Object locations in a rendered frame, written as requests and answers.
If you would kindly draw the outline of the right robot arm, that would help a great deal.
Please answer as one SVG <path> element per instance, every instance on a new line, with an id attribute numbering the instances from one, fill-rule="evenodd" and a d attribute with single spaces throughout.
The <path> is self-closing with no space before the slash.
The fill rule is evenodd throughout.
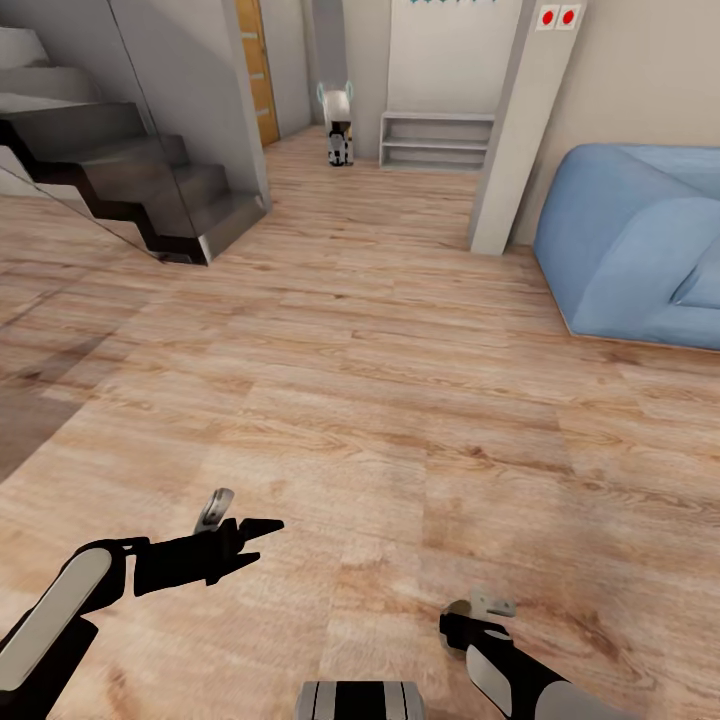
<path id="1" fill-rule="evenodd" d="M 449 647 L 467 651 L 469 677 L 507 720 L 644 720 L 602 702 L 565 681 L 513 645 L 503 625 L 487 613 L 516 617 L 512 601 L 473 591 L 469 617 L 439 615 L 438 632 Z"/>

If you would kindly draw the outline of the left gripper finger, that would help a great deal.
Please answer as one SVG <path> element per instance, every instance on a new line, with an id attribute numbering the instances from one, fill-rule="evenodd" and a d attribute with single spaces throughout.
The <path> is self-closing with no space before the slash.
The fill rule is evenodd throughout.
<path id="1" fill-rule="evenodd" d="M 275 519 L 245 519 L 238 528 L 240 529 L 240 552 L 244 549 L 245 543 L 249 539 L 255 539 L 255 537 L 262 537 L 267 533 L 278 531 L 284 527 L 282 521 L 275 521 Z"/>
<path id="2" fill-rule="evenodd" d="M 237 571 L 237 569 L 241 569 L 243 567 L 246 567 L 247 565 L 250 565 L 251 563 L 254 563 L 260 556 L 261 554 L 259 553 L 259 551 L 257 551 L 256 553 L 237 553 L 237 556 L 235 557 L 235 559 L 233 559 L 231 565 L 227 567 L 225 575 L 228 575 L 233 571 Z"/>

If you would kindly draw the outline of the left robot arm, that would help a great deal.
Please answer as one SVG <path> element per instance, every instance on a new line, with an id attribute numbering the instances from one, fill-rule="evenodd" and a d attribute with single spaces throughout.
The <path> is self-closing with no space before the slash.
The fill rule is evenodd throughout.
<path id="1" fill-rule="evenodd" d="M 0 641 L 0 720 L 45 720 L 98 627 L 82 615 L 121 599 L 126 556 L 135 555 L 134 594 L 223 576 L 254 563 L 249 539 L 284 527 L 275 519 L 220 520 L 235 492 L 214 490 L 190 537 L 150 545 L 148 537 L 103 539 L 79 547 L 41 600 Z"/>

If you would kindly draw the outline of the pillar candle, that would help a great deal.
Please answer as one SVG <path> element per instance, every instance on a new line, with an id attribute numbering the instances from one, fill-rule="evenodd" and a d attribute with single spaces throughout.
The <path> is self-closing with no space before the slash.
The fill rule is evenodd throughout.
<path id="1" fill-rule="evenodd" d="M 446 615 L 447 613 L 457 613 L 457 615 L 465 615 L 465 617 L 469 617 L 469 613 L 472 611 L 472 607 L 469 603 L 469 600 L 458 600 L 454 603 L 451 603 L 444 611 L 443 615 Z M 439 638 L 439 642 L 443 646 L 444 650 L 450 655 L 455 657 L 456 660 L 462 660 L 467 661 L 467 651 L 463 651 L 462 649 L 457 649 L 454 647 L 449 647 L 449 644 L 447 643 L 447 635 L 442 633 L 437 633 L 437 636 Z"/>

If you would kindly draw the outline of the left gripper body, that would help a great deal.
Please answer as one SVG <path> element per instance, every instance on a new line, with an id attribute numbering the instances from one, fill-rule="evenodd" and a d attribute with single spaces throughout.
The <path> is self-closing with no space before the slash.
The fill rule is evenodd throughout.
<path id="1" fill-rule="evenodd" d="M 171 587 L 201 579 L 216 584 L 240 552 L 239 532 L 236 518 L 230 518 L 216 532 L 174 539 L 177 559 Z"/>

